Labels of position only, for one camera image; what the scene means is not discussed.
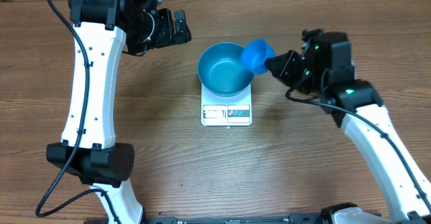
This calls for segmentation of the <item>blue plastic scoop cup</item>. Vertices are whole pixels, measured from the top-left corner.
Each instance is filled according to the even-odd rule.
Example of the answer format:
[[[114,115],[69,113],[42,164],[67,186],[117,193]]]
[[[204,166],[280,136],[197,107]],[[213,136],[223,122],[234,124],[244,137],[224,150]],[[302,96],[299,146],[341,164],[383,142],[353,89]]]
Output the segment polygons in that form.
[[[265,39],[257,39],[250,42],[241,54],[242,66],[255,75],[261,75],[268,71],[265,66],[267,59],[275,57],[275,51]]]

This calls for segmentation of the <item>white digital kitchen scale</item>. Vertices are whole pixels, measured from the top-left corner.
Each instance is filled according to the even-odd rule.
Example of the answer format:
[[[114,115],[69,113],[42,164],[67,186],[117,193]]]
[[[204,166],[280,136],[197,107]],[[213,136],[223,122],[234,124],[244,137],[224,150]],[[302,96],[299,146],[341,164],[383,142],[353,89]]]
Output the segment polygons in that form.
[[[201,85],[203,126],[250,126],[253,122],[251,85],[235,96],[222,97]]]

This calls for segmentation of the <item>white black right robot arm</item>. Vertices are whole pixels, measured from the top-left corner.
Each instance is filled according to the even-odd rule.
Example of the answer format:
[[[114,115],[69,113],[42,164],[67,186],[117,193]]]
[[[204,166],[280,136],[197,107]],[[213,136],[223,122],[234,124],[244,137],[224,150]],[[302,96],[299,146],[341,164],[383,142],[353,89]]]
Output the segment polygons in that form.
[[[352,45],[343,32],[303,32],[302,52],[265,59],[288,86],[286,97],[319,106],[352,140],[367,163],[394,223],[430,222],[430,181],[400,139],[383,99],[358,79]]]

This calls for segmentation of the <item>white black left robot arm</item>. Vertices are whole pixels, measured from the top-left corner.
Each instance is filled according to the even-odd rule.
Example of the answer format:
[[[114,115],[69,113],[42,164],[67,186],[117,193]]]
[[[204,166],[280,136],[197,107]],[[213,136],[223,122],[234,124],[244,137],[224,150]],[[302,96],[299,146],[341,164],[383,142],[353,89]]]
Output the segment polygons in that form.
[[[134,148],[116,140],[114,98],[122,55],[142,57],[191,40],[184,11],[162,3],[68,0],[70,15],[63,19],[75,40],[73,85],[61,139],[47,146],[46,159],[98,196],[108,223],[147,222],[130,180]]]

